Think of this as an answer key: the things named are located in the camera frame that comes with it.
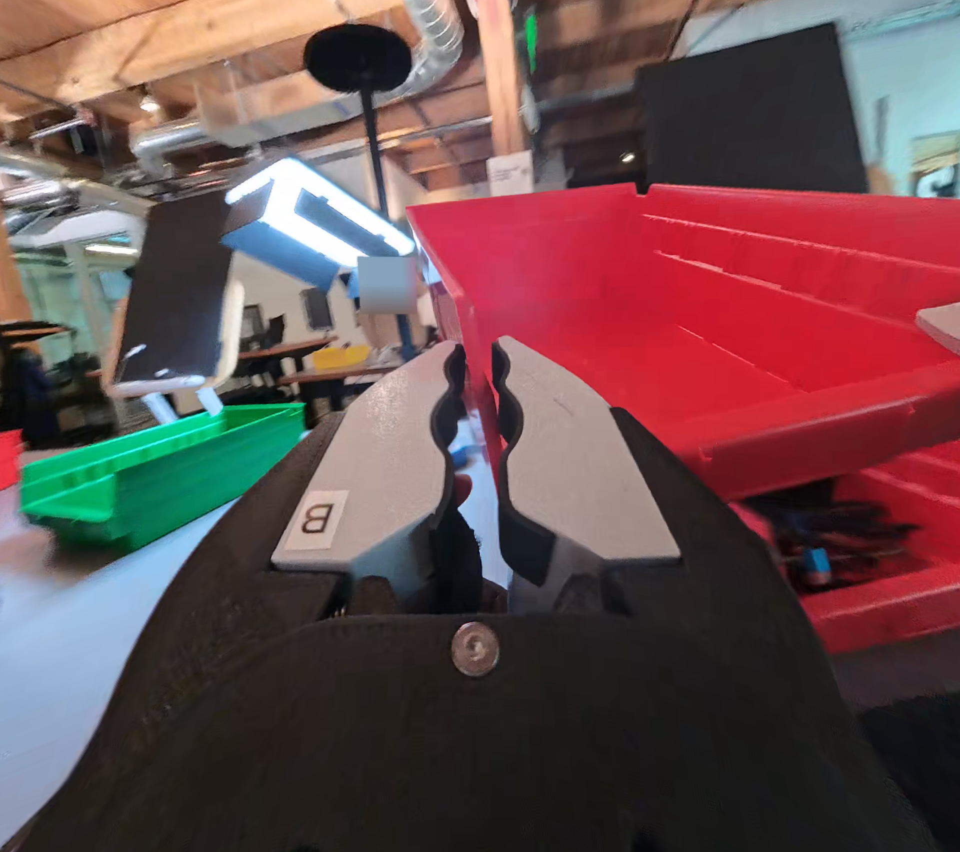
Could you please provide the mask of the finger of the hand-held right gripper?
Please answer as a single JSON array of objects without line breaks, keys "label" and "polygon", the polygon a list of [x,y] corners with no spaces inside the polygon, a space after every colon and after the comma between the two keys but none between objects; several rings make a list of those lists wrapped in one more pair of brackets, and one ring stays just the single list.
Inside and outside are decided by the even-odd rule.
[{"label": "finger of the hand-held right gripper", "polygon": [[960,303],[930,306],[917,311],[917,327],[954,355],[960,353]]}]

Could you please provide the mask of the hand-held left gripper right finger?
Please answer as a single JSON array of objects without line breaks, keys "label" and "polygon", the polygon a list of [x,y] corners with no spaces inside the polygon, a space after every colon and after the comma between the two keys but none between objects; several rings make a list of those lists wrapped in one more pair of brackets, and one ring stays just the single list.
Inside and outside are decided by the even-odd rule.
[{"label": "hand-held left gripper right finger", "polygon": [[564,366],[509,335],[491,346],[499,544],[534,589],[577,576],[672,566],[681,549],[613,407]]}]

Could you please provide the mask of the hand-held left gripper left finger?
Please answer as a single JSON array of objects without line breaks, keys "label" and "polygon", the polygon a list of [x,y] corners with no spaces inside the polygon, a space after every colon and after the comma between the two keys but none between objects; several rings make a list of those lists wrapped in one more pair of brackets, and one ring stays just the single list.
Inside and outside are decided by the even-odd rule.
[{"label": "hand-held left gripper left finger", "polygon": [[467,523],[454,500],[466,353],[441,342],[342,415],[271,554],[282,572],[382,578],[399,599],[431,585],[438,611],[467,608]]}]

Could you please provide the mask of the long wooden desk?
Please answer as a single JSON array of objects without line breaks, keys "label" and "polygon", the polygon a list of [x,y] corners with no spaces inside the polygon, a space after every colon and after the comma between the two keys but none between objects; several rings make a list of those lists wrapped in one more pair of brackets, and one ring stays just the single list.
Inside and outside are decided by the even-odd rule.
[{"label": "long wooden desk", "polygon": [[313,429],[325,415],[316,404],[325,400],[329,413],[341,413],[348,399],[370,389],[384,376],[397,371],[399,365],[362,363],[320,371],[299,371],[280,379],[282,387],[294,389],[304,404],[306,428]]}]

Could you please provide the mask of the yellow plastic bin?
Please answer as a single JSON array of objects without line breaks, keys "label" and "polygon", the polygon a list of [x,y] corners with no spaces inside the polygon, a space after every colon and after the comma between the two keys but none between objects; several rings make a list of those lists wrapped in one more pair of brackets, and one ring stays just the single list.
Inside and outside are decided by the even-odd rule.
[{"label": "yellow plastic bin", "polygon": [[328,345],[309,354],[311,369],[316,374],[365,367],[372,354],[369,345]]}]

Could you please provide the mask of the green plastic bin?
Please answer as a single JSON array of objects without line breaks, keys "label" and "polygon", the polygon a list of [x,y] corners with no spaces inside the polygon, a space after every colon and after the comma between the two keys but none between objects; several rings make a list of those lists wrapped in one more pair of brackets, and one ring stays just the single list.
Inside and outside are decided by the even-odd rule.
[{"label": "green plastic bin", "polygon": [[129,554],[242,496],[305,429],[300,402],[194,414],[25,465],[20,510],[61,545]]}]

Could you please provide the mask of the led light panel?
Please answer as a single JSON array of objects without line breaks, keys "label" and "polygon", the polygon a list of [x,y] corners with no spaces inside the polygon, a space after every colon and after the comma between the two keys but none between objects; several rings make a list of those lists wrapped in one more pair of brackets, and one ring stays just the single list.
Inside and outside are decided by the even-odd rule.
[{"label": "led light panel", "polygon": [[408,257],[416,248],[389,218],[293,157],[245,170],[223,203],[223,246],[323,291],[363,258]]}]

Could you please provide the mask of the small black display board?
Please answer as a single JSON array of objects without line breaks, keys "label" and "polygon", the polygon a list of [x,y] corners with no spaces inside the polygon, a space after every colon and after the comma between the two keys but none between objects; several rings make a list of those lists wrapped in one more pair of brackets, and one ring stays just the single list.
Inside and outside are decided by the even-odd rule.
[{"label": "small black display board", "polygon": [[220,191],[150,208],[122,324],[102,384],[113,398],[198,390],[223,371],[233,251],[222,244],[228,207]]}]

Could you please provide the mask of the white paper sign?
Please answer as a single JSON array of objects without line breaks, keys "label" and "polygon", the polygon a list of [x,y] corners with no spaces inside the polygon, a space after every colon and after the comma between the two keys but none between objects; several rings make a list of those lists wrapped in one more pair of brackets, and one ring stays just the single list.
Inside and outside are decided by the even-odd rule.
[{"label": "white paper sign", "polygon": [[529,195],[535,191],[535,165],[529,149],[486,160],[486,181],[491,198]]}]

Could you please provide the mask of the black pole with disc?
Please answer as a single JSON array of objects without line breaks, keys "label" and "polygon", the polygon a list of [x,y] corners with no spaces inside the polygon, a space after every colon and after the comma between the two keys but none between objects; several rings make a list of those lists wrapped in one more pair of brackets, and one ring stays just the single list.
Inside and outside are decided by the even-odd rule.
[{"label": "black pole with disc", "polygon": [[344,22],[314,33],[305,43],[302,65],[319,85],[361,100],[367,149],[377,190],[379,211],[389,217],[386,184],[378,144],[375,94],[402,86],[413,56],[402,36],[379,25]]}]

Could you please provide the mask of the wooden post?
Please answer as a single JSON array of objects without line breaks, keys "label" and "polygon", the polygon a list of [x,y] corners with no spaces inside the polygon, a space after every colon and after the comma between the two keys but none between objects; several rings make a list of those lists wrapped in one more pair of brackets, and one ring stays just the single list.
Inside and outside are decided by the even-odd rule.
[{"label": "wooden post", "polygon": [[522,110],[521,63],[510,0],[474,0],[495,156],[528,148]]}]

